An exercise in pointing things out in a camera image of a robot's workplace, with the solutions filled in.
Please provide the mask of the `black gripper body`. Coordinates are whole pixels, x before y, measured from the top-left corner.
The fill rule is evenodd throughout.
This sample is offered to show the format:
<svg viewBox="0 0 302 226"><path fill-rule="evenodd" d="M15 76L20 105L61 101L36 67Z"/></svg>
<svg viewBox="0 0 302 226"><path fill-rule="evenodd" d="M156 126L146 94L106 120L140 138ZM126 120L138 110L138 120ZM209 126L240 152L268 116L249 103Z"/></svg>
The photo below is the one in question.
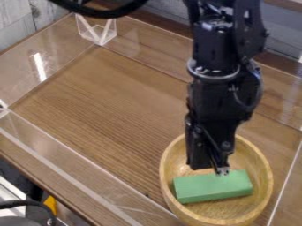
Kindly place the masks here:
<svg viewBox="0 0 302 226"><path fill-rule="evenodd" d="M260 69L253 61L240 64L231 79L201 79L193 76L187 86L185 125L205 137L205 150L228 141L235 147L236 128L252 116L263 94Z"/></svg>

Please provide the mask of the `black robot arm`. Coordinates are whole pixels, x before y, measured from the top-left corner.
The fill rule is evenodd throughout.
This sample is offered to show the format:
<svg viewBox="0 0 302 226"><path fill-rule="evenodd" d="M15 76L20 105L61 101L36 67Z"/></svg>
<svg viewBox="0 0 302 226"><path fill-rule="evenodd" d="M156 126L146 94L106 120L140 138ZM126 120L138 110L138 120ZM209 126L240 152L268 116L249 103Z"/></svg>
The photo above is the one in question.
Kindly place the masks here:
<svg viewBox="0 0 302 226"><path fill-rule="evenodd" d="M185 164L228 173L236 128L263 94L253 57L265 46L260 0L184 0L192 31L187 72Z"/></svg>

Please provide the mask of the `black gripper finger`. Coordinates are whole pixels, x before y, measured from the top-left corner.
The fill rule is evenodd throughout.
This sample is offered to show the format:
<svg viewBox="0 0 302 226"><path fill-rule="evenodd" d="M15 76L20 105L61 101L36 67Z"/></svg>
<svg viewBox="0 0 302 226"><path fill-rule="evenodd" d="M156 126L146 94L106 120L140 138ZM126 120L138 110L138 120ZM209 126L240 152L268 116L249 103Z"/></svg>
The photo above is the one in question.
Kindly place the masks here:
<svg viewBox="0 0 302 226"><path fill-rule="evenodd" d="M205 137L193 125L185 125L185 164L191 170L211 168L211 160L205 150Z"/></svg>
<svg viewBox="0 0 302 226"><path fill-rule="evenodd" d="M225 176L228 174L229 165L227 158L233 153L233 150L233 144L228 141L223 141L220 145L215 144L209 151L215 173L219 176Z"/></svg>

